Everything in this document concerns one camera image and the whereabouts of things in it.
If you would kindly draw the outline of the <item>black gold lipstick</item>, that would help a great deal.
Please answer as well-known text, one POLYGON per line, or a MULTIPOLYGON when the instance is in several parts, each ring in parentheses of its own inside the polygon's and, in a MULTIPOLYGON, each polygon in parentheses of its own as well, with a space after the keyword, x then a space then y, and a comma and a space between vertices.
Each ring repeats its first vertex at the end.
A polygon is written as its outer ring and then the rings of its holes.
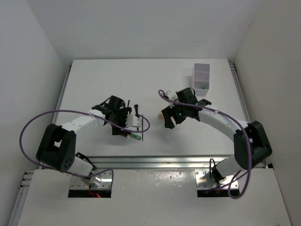
POLYGON ((130 134, 121 134, 122 137, 129 138, 130 134))

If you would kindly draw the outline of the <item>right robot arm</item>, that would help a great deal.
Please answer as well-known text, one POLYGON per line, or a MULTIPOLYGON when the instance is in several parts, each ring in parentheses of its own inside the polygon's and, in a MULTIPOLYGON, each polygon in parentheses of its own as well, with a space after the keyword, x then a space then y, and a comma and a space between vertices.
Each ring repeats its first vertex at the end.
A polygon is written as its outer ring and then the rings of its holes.
POLYGON ((206 99, 198 100, 194 89, 177 92, 158 91, 169 105, 161 112, 165 128, 173 129, 187 118, 207 124, 227 136, 234 145, 234 153, 211 167, 209 179, 218 184, 239 171, 250 172, 272 154, 272 148, 263 125, 258 121, 240 121, 218 110, 206 99))

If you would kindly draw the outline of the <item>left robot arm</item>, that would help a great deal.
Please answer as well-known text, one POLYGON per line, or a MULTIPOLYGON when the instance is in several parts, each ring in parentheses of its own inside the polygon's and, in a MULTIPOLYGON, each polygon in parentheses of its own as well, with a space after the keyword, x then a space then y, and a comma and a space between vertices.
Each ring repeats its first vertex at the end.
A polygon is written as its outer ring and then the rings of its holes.
POLYGON ((90 176, 95 166, 76 153, 76 140, 93 129, 111 124, 113 136, 128 136, 123 130, 132 108, 119 97, 111 96, 93 106, 87 113, 62 125, 47 126, 36 153, 36 159, 61 173, 90 176))

